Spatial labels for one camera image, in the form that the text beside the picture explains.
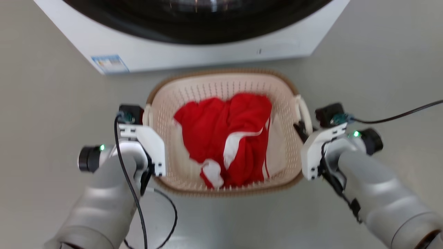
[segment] washing machine door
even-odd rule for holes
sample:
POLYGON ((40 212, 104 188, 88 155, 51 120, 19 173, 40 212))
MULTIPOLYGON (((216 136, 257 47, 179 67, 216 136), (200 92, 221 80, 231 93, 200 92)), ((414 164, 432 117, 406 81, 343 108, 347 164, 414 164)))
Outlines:
POLYGON ((85 16, 145 39, 241 41, 287 27, 332 0, 64 0, 85 16))

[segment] washing machine label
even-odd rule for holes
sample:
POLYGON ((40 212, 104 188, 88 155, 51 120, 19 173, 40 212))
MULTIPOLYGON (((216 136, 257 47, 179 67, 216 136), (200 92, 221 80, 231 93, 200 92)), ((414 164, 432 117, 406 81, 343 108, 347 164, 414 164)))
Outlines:
POLYGON ((118 55, 92 56, 91 59, 105 74, 129 72, 128 67, 118 55))

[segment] basket handle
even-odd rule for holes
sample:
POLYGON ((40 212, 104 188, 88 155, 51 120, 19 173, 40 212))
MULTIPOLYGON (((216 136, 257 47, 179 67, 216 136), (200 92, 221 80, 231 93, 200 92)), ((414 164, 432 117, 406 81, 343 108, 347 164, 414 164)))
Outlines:
POLYGON ((313 132, 312 120, 306 102, 299 94, 294 96, 294 103, 295 103, 295 115, 299 119, 298 122, 303 120, 305 123, 306 134, 307 135, 312 134, 313 132))
POLYGON ((144 108, 142 122, 143 125, 153 128, 154 116, 152 114, 152 106, 150 104, 146 104, 146 107, 144 108))

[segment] plastic laundry basket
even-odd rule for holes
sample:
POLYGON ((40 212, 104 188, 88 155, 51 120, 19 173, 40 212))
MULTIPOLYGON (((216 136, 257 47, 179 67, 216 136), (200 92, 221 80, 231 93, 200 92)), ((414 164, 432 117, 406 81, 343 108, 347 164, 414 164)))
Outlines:
POLYGON ((312 124, 306 104, 286 77, 272 70, 228 69, 196 72, 161 82, 148 97, 143 124, 151 126, 167 147, 167 176, 156 178, 159 185, 186 196, 221 197, 282 190, 299 182, 302 178, 299 152, 303 143, 293 124, 301 119, 306 124, 307 132, 311 133, 312 124), (189 101, 210 97, 225 100, 240 92, 265 94, 271 101, 272 111, 280 117, 285 139, 282 142, 285 168, 264 182, 210 189, 199 177, 199 166, 189 159, 185 148, 179 148, 173 116, 189 101))

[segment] basket rim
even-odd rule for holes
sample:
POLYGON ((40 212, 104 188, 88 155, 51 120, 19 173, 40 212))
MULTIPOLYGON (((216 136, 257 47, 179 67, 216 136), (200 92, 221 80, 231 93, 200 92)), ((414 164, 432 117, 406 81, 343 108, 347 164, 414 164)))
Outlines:
MULTIPOLYGON (((166 78, 163 81, 161 81, 149 94, 148 99, 146 101, 146 104, 151 105, 154 101, 154 98, 156 94, 162 89, 165 85, 169 84, 172 81, 183 79, 183 78, 190 78, 190 77, 196 77, 196 76, 203 76, 203 75, 209 75, 209 74, 266 74, 266 75, 273 75, 281 79, 292 91, 293 95, 298 95, 299 92, 297 88, 292 84, 292 82, 282 73, 271 70, 271 69, 264 69, 264 68, 228 68, 228 69, 214 69, 214 70, 204 70, 204 71, 197 71, 197 72, 191 72, 191 73, 185 73, 185 74, 178 74, 174 75, 172 77, 166 78)), ((275 192, 280 190, 288 189, 294 185, 296 185, 301 179, 303 179, 303 174, 301 171, 299 174, 294 177, 291 181, 278 185, 278 186, 272 186, 264 189, 252 189, 252 190, 245 190, 245 191, 189 191, 189 190, 181 190, 177 189, 175 187, 169 186, 168 184, 164 183, 160 178, 155 177, 155 182, 165 189, 168 192, 171 192, 175 195, 181 195, 181 196, 187 196, 187 197, 239 197, 239 196, 248 196, 248 195, 258 195, 258 194, 265 194, 269 192, 275 192)))

